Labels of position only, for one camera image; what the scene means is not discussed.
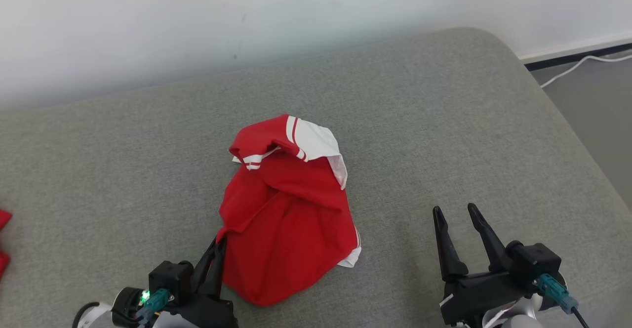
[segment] gray table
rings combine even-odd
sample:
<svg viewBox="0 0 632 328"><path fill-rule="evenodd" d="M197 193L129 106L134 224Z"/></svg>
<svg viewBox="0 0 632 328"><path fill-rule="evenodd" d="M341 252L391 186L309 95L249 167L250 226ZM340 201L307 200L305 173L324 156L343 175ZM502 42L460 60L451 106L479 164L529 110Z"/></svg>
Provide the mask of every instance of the gray table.
<svg viewBox="0 0 632 328"><path fill-rule="evenodd" d="M0 326L69 327L161 261L197 260L221 224L233 137L284 112L338 138L363 251L269 308L225 290L242 327L442 327L431 209L484 271L467 202L505 243L562 256L592 328L632 321L632 214L510 49L454 29L0 116L0 206L14 213Z"/></svg>

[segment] cable connector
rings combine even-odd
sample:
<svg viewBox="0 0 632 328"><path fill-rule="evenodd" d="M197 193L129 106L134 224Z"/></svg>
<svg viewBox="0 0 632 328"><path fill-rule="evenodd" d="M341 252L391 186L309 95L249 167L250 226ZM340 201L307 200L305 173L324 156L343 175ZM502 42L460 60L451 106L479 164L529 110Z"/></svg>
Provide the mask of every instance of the cable connector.
<svg viewBox="0 0 632 328"><path fill-rule="evenodd" d="M151 294L149 299L145 301L143 308L140 308L140 310L136 312L136 318L141 319L138 323L143 326L149 323L149 318L151 318L159 310L162 310L167 303L169 303L170 296L169 292L165 289L157 290Z"/></svg>
<svg viewBox="0 0 632 328"><path fill-rule="evenodd" d="M573 313L573 308L578 308L580 306L577 300L571 297L568 290L558 283L553 276L549 274L542 274L538 278L537 282L540 292L548 297L551 297L555 302L557 302L560 308L562 308L567 315Z"/></svg>

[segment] black baseboard strip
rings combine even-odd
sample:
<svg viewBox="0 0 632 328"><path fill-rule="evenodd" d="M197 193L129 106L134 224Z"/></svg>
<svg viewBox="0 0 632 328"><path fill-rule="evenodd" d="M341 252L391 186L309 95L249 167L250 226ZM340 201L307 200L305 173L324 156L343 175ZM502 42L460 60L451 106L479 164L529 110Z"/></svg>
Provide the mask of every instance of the black baseboard strip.
<svg viewBox="0 0 632 328"><path fill-rule="evenodd" d="M604 56L614 53L620 53L621 51L626 51L632 49L632 42L630 44L623 44L612 47L605 47L604 49L598 49L593 51L586 51L585 53L573 54L562 56L560 58L542 60L541 62L532 62L526 63L524 66L528 71L534 71L539 69L546 69L546 67L563 65L565 63L578 62L585 58L586 56Z"/></svg>

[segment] red fabric piece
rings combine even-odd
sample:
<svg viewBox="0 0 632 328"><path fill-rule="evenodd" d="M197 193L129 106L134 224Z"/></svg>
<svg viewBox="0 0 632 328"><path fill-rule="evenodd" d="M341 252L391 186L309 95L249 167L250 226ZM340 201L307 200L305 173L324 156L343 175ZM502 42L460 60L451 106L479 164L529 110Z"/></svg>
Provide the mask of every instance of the red fabric piece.
<svg viewBox="0 0 632 328"><path fill-rule="evenodd" d="M0 231L2 230L2 228L4 228L4 226L9 222L10 219L11 213L3 211L0 208ZM9 258L7 254L0 252L0 278L2 278L2 274L4 274L4 270L6 269L7 265L9 265L9 261L11 261L11 258Z"/></svg>
<svg viewBox="0 0 632 328"><path fill-rule="evenodd" d="M228 240L224 282L259 306L314 285L357 247L346 191L326 158L305 162L288 140L287 115L239 132L230 152L242 162L276 150L226 188L219 213Z"/></svg>

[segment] white baseboard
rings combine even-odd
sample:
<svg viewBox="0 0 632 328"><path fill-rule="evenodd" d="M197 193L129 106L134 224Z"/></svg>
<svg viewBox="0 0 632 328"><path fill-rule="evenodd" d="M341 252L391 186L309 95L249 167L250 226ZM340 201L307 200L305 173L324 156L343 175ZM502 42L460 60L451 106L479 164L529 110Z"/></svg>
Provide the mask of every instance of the white baseboard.
<svg viewBox="0 0 632 328"><path fill-rule="evenodd" d="M530 54L519 54L517 57L523 63L540 62L542 60L549 60L567 55L585 53L586 51L591 50L605 49L606 47L628 44L630 42L632 42L632 33L625 33L622 35L615 35L607 38L574 42L561 47L556 47L555 49L537 51Z"/></svg>

